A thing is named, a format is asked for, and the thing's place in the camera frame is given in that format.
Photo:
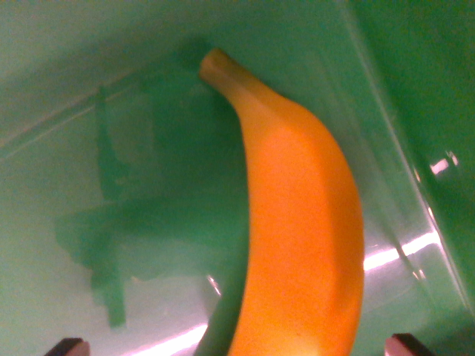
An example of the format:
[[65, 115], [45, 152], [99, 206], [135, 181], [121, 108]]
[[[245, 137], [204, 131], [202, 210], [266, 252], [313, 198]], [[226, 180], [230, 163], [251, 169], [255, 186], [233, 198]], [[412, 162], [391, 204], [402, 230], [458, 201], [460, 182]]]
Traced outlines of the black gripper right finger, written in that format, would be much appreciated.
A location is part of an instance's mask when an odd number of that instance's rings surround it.
[[434, 356], [421, 341], [410, 333], [393, 334], [384, 343], [385, 356]]

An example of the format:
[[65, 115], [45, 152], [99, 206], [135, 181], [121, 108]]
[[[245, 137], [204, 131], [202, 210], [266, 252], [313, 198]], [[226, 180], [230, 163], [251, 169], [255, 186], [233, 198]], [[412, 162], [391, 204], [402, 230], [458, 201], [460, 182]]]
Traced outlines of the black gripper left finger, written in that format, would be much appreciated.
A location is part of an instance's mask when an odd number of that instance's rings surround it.
[[45, 356], [90, 356], [90, 343], [80, 337], [66, 337], [60, 340]]

